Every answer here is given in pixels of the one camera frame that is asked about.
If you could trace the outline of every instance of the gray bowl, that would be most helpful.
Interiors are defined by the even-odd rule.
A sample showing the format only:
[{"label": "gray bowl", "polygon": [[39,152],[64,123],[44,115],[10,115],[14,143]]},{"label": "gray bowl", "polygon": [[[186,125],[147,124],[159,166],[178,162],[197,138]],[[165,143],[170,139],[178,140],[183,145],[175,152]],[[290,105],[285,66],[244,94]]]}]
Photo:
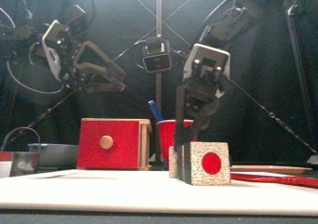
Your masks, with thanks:
[{"label": "gray bowl", "polygon": [[[28,151],[38,152],[39,144],[28,144]],[[77,166],[79,146],[68,144],[42,144],[39,163],[40,168],[68,168]]]}]

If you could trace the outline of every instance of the black backdrop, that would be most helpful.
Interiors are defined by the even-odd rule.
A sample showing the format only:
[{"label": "black backdrop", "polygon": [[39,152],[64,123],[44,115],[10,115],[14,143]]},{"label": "black backdrop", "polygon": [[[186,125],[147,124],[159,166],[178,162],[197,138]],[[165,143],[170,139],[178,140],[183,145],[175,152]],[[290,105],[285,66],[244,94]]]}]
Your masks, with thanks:
[{"label": "black backdrop", "polygon": [[[95,0],[98,11],[93,26],[81,40],[98,44],[118,66],[126,72],[126,90],[118,93],[75,93],[67,101],[36,124],[35,129],[46,143],[78,144],[81,118],[149,118],[155,121],[149,100],[155,99],[155,75],[138,68],[133,59],[121,53],[142,38],[155,36],[157,0]],[[222,0],[163,0],[163,37],[174,50],[186,51],[201,33],[203,20]],[[34,12],[34,25],[40,31],[44,23],[58,18],[63,0],[27,0]],[[74,0],[91,15],[90,0]],[[22,0],[0,0],[0,7],[10,13],[16,26],[26,23]],[[302,0],[302,14],[297,16],[297,31],[305,61],[305,75],[310,106],[308,126],[306,108],[298,83],[297,67],[293,60],[292,41],[281,4],[257,27],[233,43],[232,77],[260,103],[289,124],[292,129],[314,149],[317,146],[318,114],[318,72],[317,72],[317,0]],[[8,21],[2,15],[3,24]],[[56,91],[60,84],[44,63],[31,65],[27,61],[28,47],[22,47],[10,64],[20,81],[43,91]],[[133,51],[139,60],[141,51]],[[183,66],[174,58],[173,69],[163,72],[165,118],[174,118],[175,89],[182,83]],[[71,92],[55,95],[39,94],[12,82],[2,60],[2,133],[3,140],[15,127],[28,125]],[[306,162],[312,152],[260,109],[256,103],[232,86],[221,98],[221,108],[210,127],[202,132],[201,140],[226,141],[234,162],[298,163]],[[34,135],[26,134],[8,145],[10,150],[24,150],[35,142]],[[154,135],[150,149],[154,152]]]}]

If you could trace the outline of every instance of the blue pen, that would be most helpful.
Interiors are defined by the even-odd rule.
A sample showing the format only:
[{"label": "blue pen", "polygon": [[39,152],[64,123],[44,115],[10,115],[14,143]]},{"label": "blue pen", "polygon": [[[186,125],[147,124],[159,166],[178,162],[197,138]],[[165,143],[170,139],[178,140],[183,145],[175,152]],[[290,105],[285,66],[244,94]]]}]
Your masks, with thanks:
[{"label": "blue pen", "polygon": [[151,108],[151,111],[153,111],[157,122],[163,121],[165,118],[163,118],[163,115],[162,115],[162,113],[161,113],[161,111],[157,107],[157,104],[155,104],[154,100],[149,101],[149,104],[150,104],[150,108]]}]

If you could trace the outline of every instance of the red cup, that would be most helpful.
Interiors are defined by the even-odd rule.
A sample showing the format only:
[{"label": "red cup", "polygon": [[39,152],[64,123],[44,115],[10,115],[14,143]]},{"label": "red cup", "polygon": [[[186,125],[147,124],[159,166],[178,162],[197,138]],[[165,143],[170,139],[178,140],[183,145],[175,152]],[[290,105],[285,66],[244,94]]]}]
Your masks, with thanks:
[{"label": "red cup", "polygon": [[[191,125],[193,122],[194,120],[185,120],[185,126]],[[166,161],[169,167],[169,147],[174,146],[175,120],[163,120],[157,123],[157,125],[159,131],[163,160]]]}]

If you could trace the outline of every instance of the table surface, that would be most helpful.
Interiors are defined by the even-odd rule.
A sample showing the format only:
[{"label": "table surface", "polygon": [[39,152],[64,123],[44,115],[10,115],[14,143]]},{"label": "table surface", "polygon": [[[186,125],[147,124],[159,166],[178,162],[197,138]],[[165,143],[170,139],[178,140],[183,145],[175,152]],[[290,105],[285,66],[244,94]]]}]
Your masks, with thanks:
[{"label": "table surface", "polygon": [[167,171],[75,169],[0,178],[0,187],[3,210],[318,216],[317,189],[238,180],[193,186]]}]

